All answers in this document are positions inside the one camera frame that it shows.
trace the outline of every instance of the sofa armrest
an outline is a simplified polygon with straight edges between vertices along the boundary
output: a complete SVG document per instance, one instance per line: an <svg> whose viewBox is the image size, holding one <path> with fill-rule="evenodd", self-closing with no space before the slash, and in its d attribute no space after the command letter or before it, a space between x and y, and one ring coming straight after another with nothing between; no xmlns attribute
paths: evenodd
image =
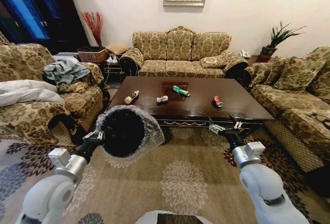
<svg viewBox="0 0 330 224"><path fill-rule="evenodd" d="M130 60L133 61L137 66L138 69L141 69L141 67L143 66L143 54L142 52L133 47L131 49L129 49L127 52L125 52L122 57L120 58L120 61L122 60Z"/></svg>
<svg viewBox="0 0 330 224"><path fill-rule="evenodd" d="M223 69L225 78L238 78L243 74L243 70L247 67L248 62L240 55L230 51L224 50L220 56L225 60L226 66Z"/></svg>
<svg viewBox="0 0 330 224"><path fill-rule="evenodd" d="M272 68L273 63L254 63L246 67L243 72L243 84L253 88L257 84L263 84Z"/></svg>
<svg viewBox="0 0 330 224"><path fill-rule="evenodd" d="M91 72L89 76L90 84L100 85L103 82L104 77L102 75L99 66L95 63L89 63L89 62L83 62L82 64L86 66L86 68L89 69L89 71Z"/></svg>
<svg viewBox="0 0 330 224"><path fill-rule="evenodd" d="M57 102L22 102L0 107L0 139L16 139L37 146L57 144L50 131L56 116L70 116L65 104Z"/></svg>
<svg viewBox="0 0 330 224"><path fill-rule="evenodd" d="M137 76L144 63L143 54L133 47L121 56L119 63L127 76Z"/></svg>

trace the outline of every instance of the dark wooden coffee table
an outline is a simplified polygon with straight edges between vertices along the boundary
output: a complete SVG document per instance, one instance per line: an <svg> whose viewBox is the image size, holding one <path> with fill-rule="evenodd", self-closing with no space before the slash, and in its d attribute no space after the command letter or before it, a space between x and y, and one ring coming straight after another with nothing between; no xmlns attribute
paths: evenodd
<svg viewBox="0 0 330 224"><path fill-rule="evenodd" d="M191 93L188 98L172 90L176 85ZM124 99L133 91L140 94L132 105L141 107L157 119L161 126L208 127L208 117L220 126L232 125L229 114L243 122L244 135L257 131L264 121L275 120L236 80L182 77L128 76L113 97L109 108L125 105ZM157 97L167 95L169 101L158 105ZM212 105L218 95L222 108Z"/></svg>

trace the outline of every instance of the side table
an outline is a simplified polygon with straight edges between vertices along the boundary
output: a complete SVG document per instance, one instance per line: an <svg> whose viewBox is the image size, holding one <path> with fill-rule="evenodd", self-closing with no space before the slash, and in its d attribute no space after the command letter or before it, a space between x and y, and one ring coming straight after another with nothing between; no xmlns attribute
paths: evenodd
<svg viewBox="0 0 330 224"><path fill-rule="evenodd" d="M123 82L125 72L122 70L119 63L107 63L107 61L103 61L99 65L104 81L116 81Z"/></svg>

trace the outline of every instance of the red dried branches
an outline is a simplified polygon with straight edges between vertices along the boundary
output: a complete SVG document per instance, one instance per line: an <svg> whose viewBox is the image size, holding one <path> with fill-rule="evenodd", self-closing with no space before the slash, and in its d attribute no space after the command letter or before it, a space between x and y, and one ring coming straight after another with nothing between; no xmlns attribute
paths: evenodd
<svg viewBox="0 0 330 224"><path fill-rule="evenodd" d="M81 13L88 27L91 29L93 36L98 44L102 46L101 43L101 29L103 26L103 17L100 13L96 12L94 15L93 12L83 12Z"/></svg>

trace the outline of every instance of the carpet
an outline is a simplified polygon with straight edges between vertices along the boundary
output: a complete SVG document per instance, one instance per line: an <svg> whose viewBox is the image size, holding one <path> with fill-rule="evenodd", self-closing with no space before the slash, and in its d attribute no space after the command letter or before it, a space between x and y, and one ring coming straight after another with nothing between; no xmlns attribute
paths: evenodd
<svg viewBox="0 0 330 224"><path fill-rule="evenodd" d="M138 160L119 163L98 148L63 223L135 223L145 212L197 214L213 223L257 223L227 142L206 128L163 129L166 142ZM311 223L330 223L330 206L304 182L295 162L261 130L262 163L274 169L294 205ZM48 147L0 142L0 223L14 223L27 191L54 166Z"/></svg>

